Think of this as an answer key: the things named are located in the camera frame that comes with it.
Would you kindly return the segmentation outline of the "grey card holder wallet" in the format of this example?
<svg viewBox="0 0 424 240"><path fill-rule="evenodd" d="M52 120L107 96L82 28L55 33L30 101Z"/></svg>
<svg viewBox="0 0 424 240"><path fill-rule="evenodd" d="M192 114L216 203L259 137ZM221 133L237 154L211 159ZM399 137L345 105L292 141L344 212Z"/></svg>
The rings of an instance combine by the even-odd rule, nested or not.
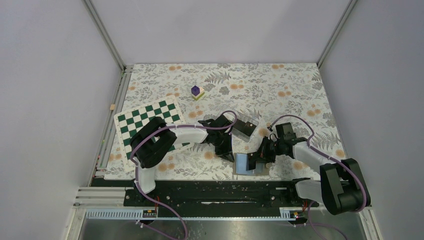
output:
<svg viewBox="0 0 424 240"><path fill-rule="evenodd" d="M233 174L241 176L268 176L270 170L265 163L256 162L255 167L250 169L247 153L235 153Z"/></svg>

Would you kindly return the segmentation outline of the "clear acrylic card tray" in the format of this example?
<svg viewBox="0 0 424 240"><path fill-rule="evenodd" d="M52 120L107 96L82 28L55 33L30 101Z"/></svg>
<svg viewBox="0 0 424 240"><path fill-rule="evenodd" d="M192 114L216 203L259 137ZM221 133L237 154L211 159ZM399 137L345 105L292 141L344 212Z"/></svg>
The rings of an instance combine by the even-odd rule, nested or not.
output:
<svg viewBox="0 0 424 240"><path fill-rule="evenodd" d="M254 132L256 131L259 122L256 119L253 119L239 111L235 111L237 115L237 120L235 124L232 126L231 133L238 137L239 139L248 143Z"/></svg>

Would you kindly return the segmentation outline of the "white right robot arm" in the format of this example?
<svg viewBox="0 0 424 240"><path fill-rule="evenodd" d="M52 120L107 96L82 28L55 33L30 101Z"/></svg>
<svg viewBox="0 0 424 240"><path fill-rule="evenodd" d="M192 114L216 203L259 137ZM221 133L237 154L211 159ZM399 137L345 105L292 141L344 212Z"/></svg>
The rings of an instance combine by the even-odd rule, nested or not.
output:
<svg viewBox="0 0 424 240"><path fill-rule="evenodd" d="M298 137L289 122L276 126L276 140L264 137L257 151L247 154L245 165L254 170L257 164L274 163L278 156L300 161L320 175L319 180L292 180L292 189L286 193L291 205L312 200L322 203L333 215L360 212L370 206L371 196L359 163L353 158L338 160L319 151L307 138Z"/></svg>

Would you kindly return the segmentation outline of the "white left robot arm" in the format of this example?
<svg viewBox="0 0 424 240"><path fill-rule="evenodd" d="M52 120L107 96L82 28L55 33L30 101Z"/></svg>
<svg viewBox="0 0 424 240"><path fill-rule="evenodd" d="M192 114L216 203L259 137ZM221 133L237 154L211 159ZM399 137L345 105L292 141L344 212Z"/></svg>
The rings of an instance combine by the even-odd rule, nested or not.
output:
<svg viewBox="0 0 424 240"><path fill-rule="evenodd" d="M226 110L216 119L200 120L194 124L166 123L159 116L150 120L129 142L130 160L135 164L136 199L144 206L155 200L156 165L172 146L183 143L210 144L215 155L234 162L232 128L237 114Z"/></svg>

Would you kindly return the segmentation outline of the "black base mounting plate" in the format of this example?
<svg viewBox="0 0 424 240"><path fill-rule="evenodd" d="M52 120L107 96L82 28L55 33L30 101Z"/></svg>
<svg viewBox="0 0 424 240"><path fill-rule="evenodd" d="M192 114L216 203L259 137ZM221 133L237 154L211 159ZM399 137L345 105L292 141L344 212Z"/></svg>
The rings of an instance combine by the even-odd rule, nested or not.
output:
<svg viewBox="0 0 424 240"><path fill-rule="evenodd" d="M176 212L189 207L292 208L302 211L309 199L292 196L291 181L171 181L157 180L148 193Z"/></svg>

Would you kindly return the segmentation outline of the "floral table cloth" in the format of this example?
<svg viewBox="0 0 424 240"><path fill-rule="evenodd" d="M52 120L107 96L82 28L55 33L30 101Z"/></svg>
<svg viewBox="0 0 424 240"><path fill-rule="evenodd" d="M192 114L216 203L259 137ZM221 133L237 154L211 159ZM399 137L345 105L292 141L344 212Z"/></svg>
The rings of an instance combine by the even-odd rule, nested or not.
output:
<svg viewBox="0 0 424 240"><path fill-rule="evenodd" d="M191 88L204 88L205 95L194 100ZM339 160L346 159L342 140L331 111L316 63L270 64L135 64L122 111L174 96L188 124L215 118L232 109L258 121L248 142L232 138L234 153L254 152L269 136L267 127L282 115L296 115L315 131L312 144ZM124 150L115 135L110 151L106 180L131 180ZM194 144L189 149L167 156L156 166L157 180L292 180L318 179L319 174L305 163L277 156L269 175L233 174L233 163L214 155L214 147Z"/></svg>

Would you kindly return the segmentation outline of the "purple yellow cube stack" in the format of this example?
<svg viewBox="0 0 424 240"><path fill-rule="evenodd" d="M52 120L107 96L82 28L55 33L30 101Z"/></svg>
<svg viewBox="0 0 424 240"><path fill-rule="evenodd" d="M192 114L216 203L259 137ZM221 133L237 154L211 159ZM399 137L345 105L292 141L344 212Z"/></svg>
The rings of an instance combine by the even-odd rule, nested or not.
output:
<svg viewBox="0 0 424 240"><path fill-rule="evenodd" d="M197 86L197 85L194 85L192 88L191 88L191 90L190 90L190 92L191 92L191 96L192 96L192 98L195 100L195 101L197 101L197 100L199 100L204 94L205 94L205 90L204 90L204 88L203 87L201 87L201 86Z"/></svg>

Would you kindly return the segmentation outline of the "green white chessboard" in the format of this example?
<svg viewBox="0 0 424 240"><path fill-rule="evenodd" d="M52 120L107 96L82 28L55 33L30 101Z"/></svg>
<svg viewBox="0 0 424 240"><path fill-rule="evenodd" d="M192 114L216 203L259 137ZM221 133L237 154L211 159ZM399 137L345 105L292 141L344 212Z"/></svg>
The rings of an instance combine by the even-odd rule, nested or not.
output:
<svg viewBox="0 0 424 240"><path fill-rule="evenodd" d="M173 95L144 103L114 115L113 119L122 156L121 160L126 171L130 171L135 167L130 160L132 151L130 139L155 117L161 117L167 124L186 123L177 99Z"/></svg>

